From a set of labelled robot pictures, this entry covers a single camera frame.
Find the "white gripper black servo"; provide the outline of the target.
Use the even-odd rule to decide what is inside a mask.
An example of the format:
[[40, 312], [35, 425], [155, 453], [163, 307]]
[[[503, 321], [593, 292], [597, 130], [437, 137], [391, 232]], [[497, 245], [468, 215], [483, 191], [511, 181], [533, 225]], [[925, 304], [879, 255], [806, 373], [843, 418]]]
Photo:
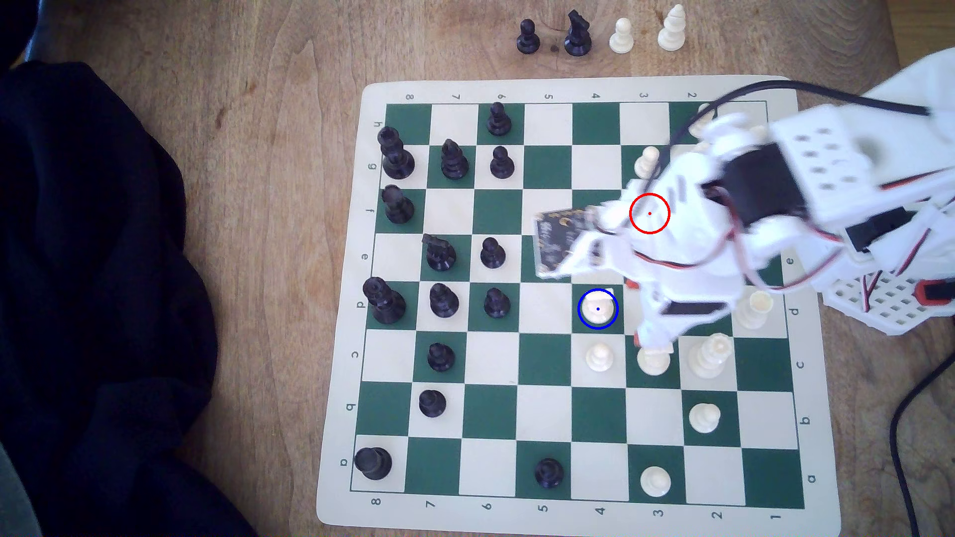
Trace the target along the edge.
[[640, 348], [673, 353], [681, 336], [673, 323], [718, 320], [733, 311], [745, 290], [734, 252], [742, 234], [734, 229], [731, 212], [706, 194], [721, 170], [713, 156], [685, 153], [657, 180], [634, 178], [621, 192], [619, 229], [627, 247], [621, 249], [620, 267], [640, 286]]

